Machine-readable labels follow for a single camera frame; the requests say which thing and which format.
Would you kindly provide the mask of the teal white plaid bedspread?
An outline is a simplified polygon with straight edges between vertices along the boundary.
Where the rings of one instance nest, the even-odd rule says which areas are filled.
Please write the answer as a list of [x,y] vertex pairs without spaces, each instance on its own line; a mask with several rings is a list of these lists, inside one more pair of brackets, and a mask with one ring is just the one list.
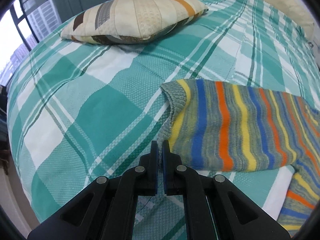
[[[99,176],[121,176],[149,153],[170,115],[161,89],[181,79],[285,92],[319,111],[319,68],[304,29],[264,0],[198,0],[208,10],[142,44],[45,38],[19,66],[7,123],[23,192],[44,222]],[[276,222],[291,165],[223,174]]]

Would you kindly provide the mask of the multicolour striped knit sweater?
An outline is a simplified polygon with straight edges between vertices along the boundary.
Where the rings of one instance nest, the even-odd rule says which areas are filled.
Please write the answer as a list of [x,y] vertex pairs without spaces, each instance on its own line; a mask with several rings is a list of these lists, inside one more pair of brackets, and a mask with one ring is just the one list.
[[170,115],[158,135],[196,170],[295,173],[277,219],[295,235],[319,201],[319,111],[289,93],[210,80],[164,83]]

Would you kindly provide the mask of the cream striped pillow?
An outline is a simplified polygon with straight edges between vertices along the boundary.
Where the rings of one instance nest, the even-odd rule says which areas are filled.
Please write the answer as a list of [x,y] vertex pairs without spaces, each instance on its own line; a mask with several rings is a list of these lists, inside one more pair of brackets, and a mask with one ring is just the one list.
[[91,44],[148,43],[207,10],[198,0],[110,0],[80,13],[60,36]]

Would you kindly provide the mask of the black framed window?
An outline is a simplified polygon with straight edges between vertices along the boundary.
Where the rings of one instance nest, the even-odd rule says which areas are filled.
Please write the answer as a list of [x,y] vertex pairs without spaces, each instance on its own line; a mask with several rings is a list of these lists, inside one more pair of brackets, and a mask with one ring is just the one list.
[[14,0],[1,19],[1,85],[36,45],[61,24],[53,0]]

